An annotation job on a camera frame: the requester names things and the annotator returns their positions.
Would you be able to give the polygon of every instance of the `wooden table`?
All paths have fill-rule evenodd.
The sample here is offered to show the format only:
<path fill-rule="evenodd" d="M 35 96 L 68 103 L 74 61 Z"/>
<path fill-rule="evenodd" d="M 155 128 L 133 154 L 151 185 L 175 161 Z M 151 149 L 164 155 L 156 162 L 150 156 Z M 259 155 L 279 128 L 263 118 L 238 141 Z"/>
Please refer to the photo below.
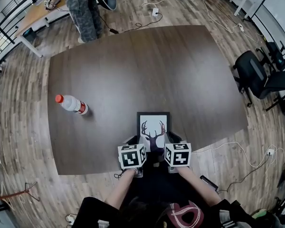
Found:
<path fill-rule="evenodd" d="M 56 94 L 86 102 L 67 112 Z M 169 26 L 108 36 L 51 58 L 48 120 L 60 175 L 116 171 L 117 146 L 136 135 L 136 113 L 171 113 L 172 131 L 193 150 L 247 126 L 227 60 L 204 26 Z"/>
<path fill-rule="evenodd" d="M 57 4 L 57 8 L 64 8 L 67 10 L 66 0 L 61 0 Z M 45 19 L 51 12 L 55 11 L 48 11 L 44 6 L 44 0 L 39 5 L 32 5 L 30 6 L 25 18 L 20 23 L 19 28 L 16 31 L 15 38 L 18 37 L 21 42 L 26 45 L 32 52 L 34 52 L 38 57 L 42 57 L 41 53 L 28 41 L 23 37 L 23 33 L 27 31 L 34 23 L 43 20 L 46 27 L 49 27 L 49 23 Z"/>

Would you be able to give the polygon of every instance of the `red cap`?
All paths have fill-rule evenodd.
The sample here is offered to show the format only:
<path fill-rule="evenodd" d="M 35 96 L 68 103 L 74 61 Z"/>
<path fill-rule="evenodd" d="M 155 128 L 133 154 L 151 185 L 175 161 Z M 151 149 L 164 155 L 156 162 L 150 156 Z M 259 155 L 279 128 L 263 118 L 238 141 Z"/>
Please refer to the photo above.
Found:
<path fill-rule="evenodd" d="M 63 102 L 63 95 L 57 95 L 57 96 L 55 97 L 55 101 L 56 101 L 57 103 L 62 103 L 62 102 Z"/>

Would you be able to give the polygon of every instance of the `wooden floor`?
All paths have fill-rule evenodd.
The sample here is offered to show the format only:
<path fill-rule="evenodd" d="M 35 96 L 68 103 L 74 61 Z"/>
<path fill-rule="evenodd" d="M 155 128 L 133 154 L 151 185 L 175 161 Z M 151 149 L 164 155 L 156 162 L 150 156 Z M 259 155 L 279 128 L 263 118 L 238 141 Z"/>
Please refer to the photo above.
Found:
<path fill-rule="evenodd" d="M 141 4 L 147 1 L 161 0 L 118 0 L 116 11 L 102 9 L 101 14 L 110 27 L 123 32 L 135 28 L 136 22 L 144 25 L 159 18 L 151 16 L 153 5 L 141 8 Z M 206 0 L 206 4 L 216 21 L 228 28 L 241 22 L 245 32 L 256 39 L 254 27 L 249 22 L 242 22 L 242 15 L 234 17 L 235 8 L 229 2 Z M 238 28 L 235 28 L 233 34 L 226 32 L 207 16 L 201 0 L 168 0 L 157 7 L 163 18 L 150 27 L 205 25 L 230 66 L 246 50 L 255 52 L 255 48 L 262 45 L 261 42 L 257 44 L 248 39 Z M 103 36 L 109 35 L 108 28 L 105 28 Z M 8 192 L 22 190 L 25 182 L 37 181 L 38 186 L 33 194 L 41 198 L 41 202 L 27 196 L 24 196 L 25 202 L 12 199 L 20 227 L 65 227 L 65 215 L 77 213 L 84 197 L 94 196 L 103 200 L 117 182 L 113 173 L 58 176 L 55 167 L 47 118 L 49 60 L 52 55 L 76 46 L 78 36 L 70 18 L 52 24 L 50 28 L 39 32 L 34 41 L 34 45 L 45 56 L 38 58 L 24 45 L 18 46 L 8 56 L 0 79 L 0 158 L 3 164 L 0 166 L 0 180 Z M 262 101 L 253 97 L 254 105 L 245 107 L 248 129 L 200 151 L 237 141 L 246 150 L 251 163 L 258 165 L 270 144 L 285 150 L 285 116 L 278 107 L 270 112 L 264 111 L 272 103 L 273 97 Z M 243 96 L 243 104 L 246 105 L 246 102 Z M 238 200 L 249 213 L 257 208 L 272 207 L 283 163 L 284 157 L 279 150 L 272 165 L 268 161 L 243 183 L 233 185 L 229 193 L 221 192 L 220 195 L 230 202 Z M 197 175 L 205 175 L 220 189 L 226 189 L 231 182 L 241 180 L 253 169 L 236 144 L 193 154 L 192 166 Z"/>

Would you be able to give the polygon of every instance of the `person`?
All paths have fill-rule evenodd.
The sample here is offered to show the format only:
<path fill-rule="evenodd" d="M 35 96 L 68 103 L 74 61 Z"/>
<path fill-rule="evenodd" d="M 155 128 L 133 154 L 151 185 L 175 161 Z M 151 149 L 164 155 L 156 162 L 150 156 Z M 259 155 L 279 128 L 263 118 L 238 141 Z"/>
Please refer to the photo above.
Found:
<path fill-rule="evenodd" d="M 49 9 L 54 9 L 59 0 L 52 0 Z M 80 33 L 79 43 L 101 37 L 102 24 L 96 0 L 66 0 L 70 15 Z"/>
<path fill-rule="evenodd" d="M 254 228 L 260 227 L 239 204 L 222 200 L 189 167 L 169 173 L 165 161 L 149 152 L 143 177 L 126 169 L 102 202 L 83 199 L 72 228 Z"/>

